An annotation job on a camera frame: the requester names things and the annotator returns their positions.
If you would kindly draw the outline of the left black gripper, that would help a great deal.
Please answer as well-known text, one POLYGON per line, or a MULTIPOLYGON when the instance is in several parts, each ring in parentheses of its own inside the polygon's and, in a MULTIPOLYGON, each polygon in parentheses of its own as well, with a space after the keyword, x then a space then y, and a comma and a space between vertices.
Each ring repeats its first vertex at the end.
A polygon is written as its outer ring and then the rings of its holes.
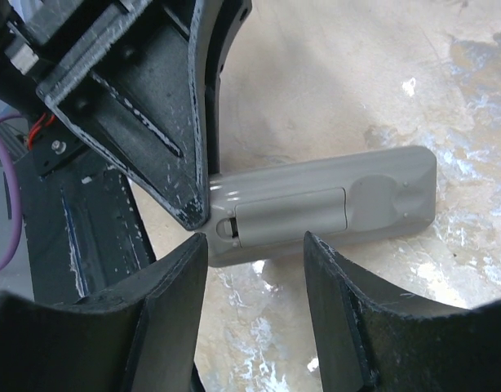
POLYGON ((34 114, 90 114, 110 86, 140 107, 148 93, 126 79, 140 62, 142 39, 132 26, 146 1, 44 1, 29 18, 0 1, 0 100, 34 114))

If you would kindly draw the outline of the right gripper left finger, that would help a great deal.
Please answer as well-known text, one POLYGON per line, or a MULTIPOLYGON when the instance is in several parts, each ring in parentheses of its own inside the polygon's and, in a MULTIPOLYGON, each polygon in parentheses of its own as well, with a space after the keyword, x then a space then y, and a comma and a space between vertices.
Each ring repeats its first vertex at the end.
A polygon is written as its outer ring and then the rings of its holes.
POLYGON ((206 237, 72 305, 0 291, 0 391, 201 391, 206 237))

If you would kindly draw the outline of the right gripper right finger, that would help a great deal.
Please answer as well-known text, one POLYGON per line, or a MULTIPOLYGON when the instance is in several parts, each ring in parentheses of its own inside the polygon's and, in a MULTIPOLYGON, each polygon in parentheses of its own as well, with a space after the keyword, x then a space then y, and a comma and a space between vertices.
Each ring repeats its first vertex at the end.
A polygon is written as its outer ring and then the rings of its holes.
POLYGON ((304 274, 323 390, 501 391, 501 300, 430 300, 312 233, 304 274))

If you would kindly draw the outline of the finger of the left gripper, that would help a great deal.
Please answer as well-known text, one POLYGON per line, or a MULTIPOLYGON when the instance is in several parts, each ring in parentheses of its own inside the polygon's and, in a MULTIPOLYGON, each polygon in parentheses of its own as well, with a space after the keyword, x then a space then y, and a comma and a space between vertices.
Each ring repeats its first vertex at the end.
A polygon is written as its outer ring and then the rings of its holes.
POLYGON ((39 84, 46 106, 185 229, 208 217, 193 77, 202 1, 107 2, 39 84))
POLYGON ((219 94, 230 47, 251 13, 246 0, 201 2, 201 119, 206 145, 206 174, 220 171, 219 94))

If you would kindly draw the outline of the white grey remote control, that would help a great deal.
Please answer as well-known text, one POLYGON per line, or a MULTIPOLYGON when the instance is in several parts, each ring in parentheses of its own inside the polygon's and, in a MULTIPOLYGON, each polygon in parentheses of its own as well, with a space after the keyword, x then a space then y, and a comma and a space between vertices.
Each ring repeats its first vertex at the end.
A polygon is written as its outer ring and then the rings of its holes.
POLYGON ((209 265, 301 252, 306 232, 333 246, 421 232, 436 187, 436 155, 416 145, 213 176, 209 265))

